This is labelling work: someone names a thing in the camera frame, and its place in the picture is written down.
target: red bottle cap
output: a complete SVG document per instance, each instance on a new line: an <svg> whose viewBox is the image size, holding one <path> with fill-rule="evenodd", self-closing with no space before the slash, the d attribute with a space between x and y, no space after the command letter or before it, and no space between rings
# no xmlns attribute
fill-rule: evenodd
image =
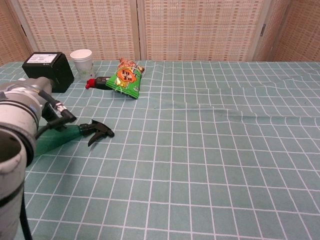
<svg viewBox="0 0 320 240"><path fill-rule="evenodd" d="M86 89L95 88L95 87L96 87L96 81L94 78L90 78L88 81L86 81L86 85L85 85Z"/></svg>

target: white paper cup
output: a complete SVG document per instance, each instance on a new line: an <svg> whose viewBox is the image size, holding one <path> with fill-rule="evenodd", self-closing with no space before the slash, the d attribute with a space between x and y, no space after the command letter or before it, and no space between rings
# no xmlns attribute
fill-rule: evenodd
<svg viewBox="0 0 320 240"><path fill-rule="evenodd" d="M91 50L79 49L70 53L70 57L73 60L74 65L78 70L79 77L82 81L95 78Z"/></svg>

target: wall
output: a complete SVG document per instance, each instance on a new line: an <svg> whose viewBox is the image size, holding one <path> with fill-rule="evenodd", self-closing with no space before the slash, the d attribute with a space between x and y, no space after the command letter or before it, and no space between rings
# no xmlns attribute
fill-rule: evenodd
<svg viewBox="0 0 320 240"><path fill-rule="evenodd" d="M320 0L293 0L273 61L320 61Z"/></svg>
<svg viewBox="0 0 320 240"><path fill-rule="evenodd" d="M19 0L40 51L135 59L130 0Z"/></svg>
<svg viewBox="0 0 320 240"><path fill-rule="evenodd" d="M250 61L265 0L145 0L149 60Z"/></svg>
<svg viewBox="0 0 320 240"><path fill-rule="evenodd" d="M4 0L0 0L0 66L24 61L30 53Z"/></svg>

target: white label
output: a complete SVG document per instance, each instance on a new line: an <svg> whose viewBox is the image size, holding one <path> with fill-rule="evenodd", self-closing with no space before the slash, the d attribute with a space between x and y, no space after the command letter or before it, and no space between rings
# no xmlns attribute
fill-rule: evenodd
<svg viewBox="0 0 320 240"><path fill-rule="evenodd" d="M28 64L50 64L57 54L33 54L27 61Z"/></svg>

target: chip bag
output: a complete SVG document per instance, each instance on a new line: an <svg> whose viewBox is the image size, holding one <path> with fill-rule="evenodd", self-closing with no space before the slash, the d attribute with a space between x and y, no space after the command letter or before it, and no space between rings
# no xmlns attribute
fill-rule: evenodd
<svg viewBox="0 0 320 240"><path fill-rule="evenodd" d="M124 58L120 58L119 61L116 73L106 81L105 85L117 92L138 99L140 79L145 68Z"/></svg>

